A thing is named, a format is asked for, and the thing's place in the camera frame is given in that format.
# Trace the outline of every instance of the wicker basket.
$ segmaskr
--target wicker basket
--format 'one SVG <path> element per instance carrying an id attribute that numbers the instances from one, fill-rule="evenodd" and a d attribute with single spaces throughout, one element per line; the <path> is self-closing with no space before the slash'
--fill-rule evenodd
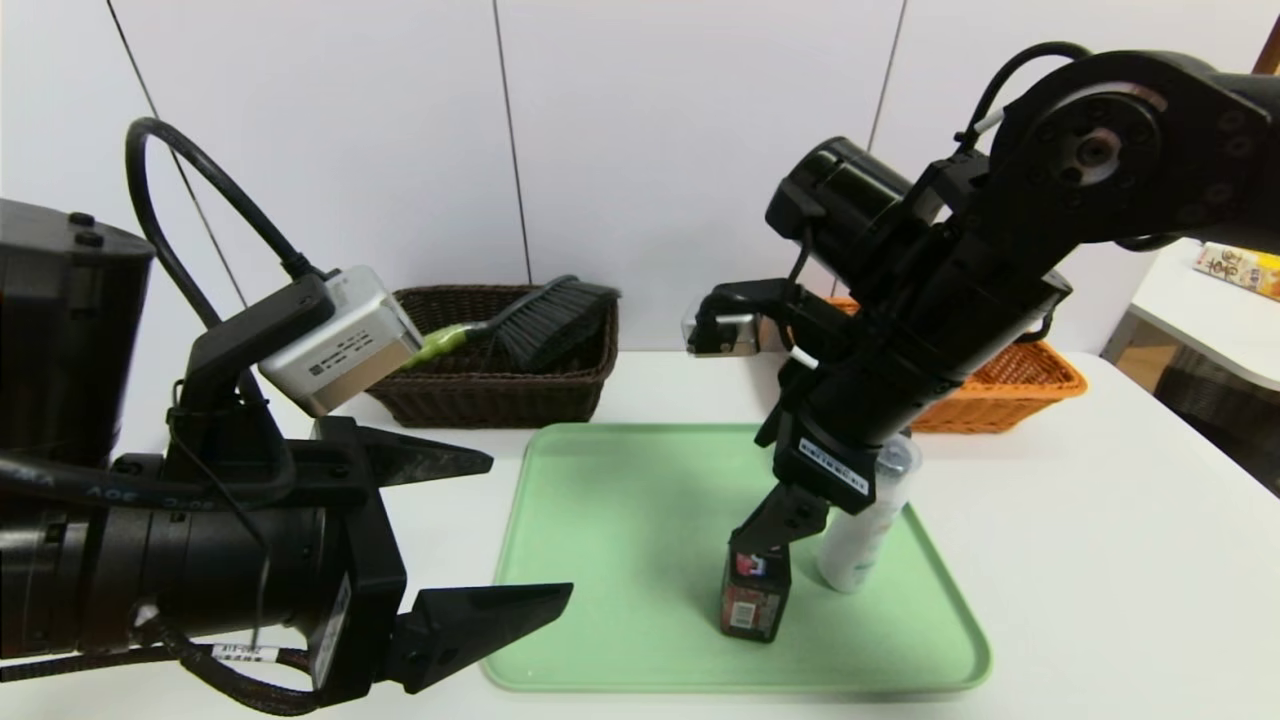
<path id="1" fill-rule="evenodd" d="M 438 286 L 396 293 L 422 333 L 488 320 L 535 286 Z M 552 368 L 521 373 L 493 340 L 398 370 L 369 388 L 407 428 L 541 428 L 586 421 L 618 357 L 618 307 Z"/>
<path id="2" fill-rule="evenodd" d="M 831 304 L 846 313 L 852 300 Z M 911 423 L 922 433 L 1002 433 L 1060 400 L 1084 395 L 1084 377 L 1046 342 L 1010 345 Z"/>

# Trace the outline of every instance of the orange basket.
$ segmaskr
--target orange basket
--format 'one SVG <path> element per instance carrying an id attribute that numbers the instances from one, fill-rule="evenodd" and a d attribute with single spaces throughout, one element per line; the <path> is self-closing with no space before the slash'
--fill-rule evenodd
<path id="1" fill-rule="evenodd" d="M 858 304 L 831 304 L 845 313 Z M 911 423 L 922 433 L 1002 433 L 1060 400 L 1084 395 L 1089 384 L 1047 342 L 1010 345 L 978 368 L 960 389 Z"/>

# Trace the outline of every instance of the brush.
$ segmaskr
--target brush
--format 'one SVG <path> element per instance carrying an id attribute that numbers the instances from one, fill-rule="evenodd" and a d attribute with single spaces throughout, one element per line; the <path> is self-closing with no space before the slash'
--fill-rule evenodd
<path id="1" fill-rule="evenodd" d="M 453 352 L 467 342 L 494 337 L 516 368 L 534 373 L 591 337 L 621 296 L 617 288 L 561 275 L 483 323 L 457 323 L 429 333 L 422 338 L 422 348 L 402 369 Z"/>

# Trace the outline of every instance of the bottle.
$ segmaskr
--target bottle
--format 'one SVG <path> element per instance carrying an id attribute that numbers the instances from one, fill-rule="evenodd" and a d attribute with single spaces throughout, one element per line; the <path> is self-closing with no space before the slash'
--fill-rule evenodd
<path id="1" fill-rule="evenodd" d="M 835 510 L 818 551 L 818 571 L 832 588 L 851 593 L 867 580 L 884 537 L 906 506 L 909 479 L 922 461 L 911 438 L 893 436 L 876 457 L 876 503 L 858 515 Z"/>

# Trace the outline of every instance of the green plastic tray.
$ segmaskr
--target green plastic tray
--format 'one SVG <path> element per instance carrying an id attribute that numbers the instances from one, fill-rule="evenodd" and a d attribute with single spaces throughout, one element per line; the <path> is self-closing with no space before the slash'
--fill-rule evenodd
<path id="1" fill-rule="evenodd" d="M 860 593 L 792 546 L 772 644 L 718 624 L 730 532 L 773 487 L 748 425 L 554 425 L 534 436 L 498 583 L 572 582 L 564 615 L 490 656 L 511 691 L 932 693 L 982 683 L 991 650 L 910 507 Z"/>

